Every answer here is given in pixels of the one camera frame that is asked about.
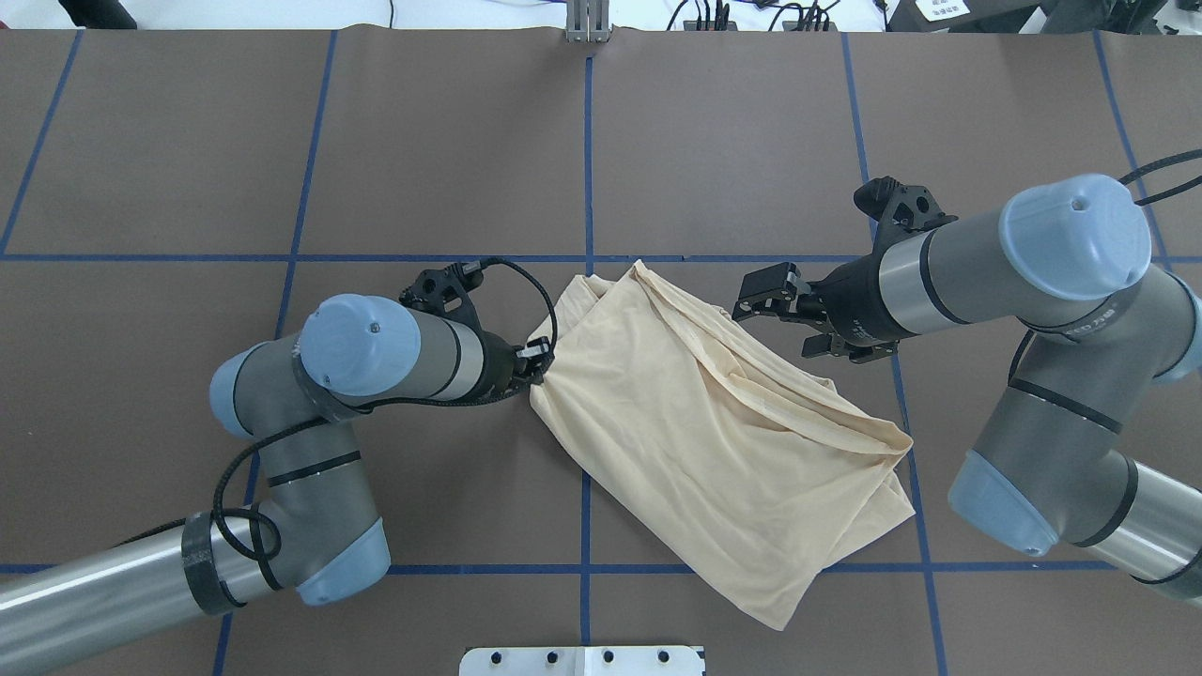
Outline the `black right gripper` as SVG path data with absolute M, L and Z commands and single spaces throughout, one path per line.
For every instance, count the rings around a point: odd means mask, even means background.
M 880 263 L 880 257 L 858 257 L 811 284 L 813 295 L 825 309 L 825 326 L 823 334 L 804 340 L 802 358 L 843 358 L 867 364 L 897 354 L 904 330 L 883 303 Z M 801 304 L 811 287 L 795 263 L 755 269 L 740 283 L 732 319 L 742 322 L 767 315 L 785 322 L 804 322 L 814 318 Z

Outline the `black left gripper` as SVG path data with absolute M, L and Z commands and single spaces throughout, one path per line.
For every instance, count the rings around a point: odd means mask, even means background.
M 502 399 L 518 389 L 545 383 L 553 358 L 553 339 L 537 336 L 524 346 L 514 346 L 499 336 L 481 336 L 484 369 L 480 381 L 481 399 Z

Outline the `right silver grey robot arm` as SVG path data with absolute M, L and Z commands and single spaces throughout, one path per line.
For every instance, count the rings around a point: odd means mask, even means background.
M 944 330 L 1025 325 L 950 509 L 1022 555 L 1083 548 L 1196 607 L 1200 491 L 1121 453 L 1117 438 L 1150 386 L 1198 369 L 1200 298 L 1153 265 L 1125 180 L 1079 174 L 966 219 L 892 177 L 867 180 L 853 202 L 876 223 L 871 253 L 820 281 L 795 263 L 756 269 L 734 320 L 804 324 L 807 358 L 853 363 Z

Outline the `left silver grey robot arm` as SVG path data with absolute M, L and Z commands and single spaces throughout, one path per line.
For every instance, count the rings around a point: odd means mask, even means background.
M 541 376 L 552 327 L 512 346 L 456 315 L 340 293 L 300 332 L 215 372 L 213 414 L 248 441 L 209 508 L 2 587 L 2 672 L 38 675 L 292 588 L 347 599 L 392 563 L 355 419 L 391 404 L 480 407 Z

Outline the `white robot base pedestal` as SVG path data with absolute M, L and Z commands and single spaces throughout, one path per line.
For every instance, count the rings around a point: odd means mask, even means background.
M 702 647 L 688 645 L 478 647 L 459 675 L 706 675 Z

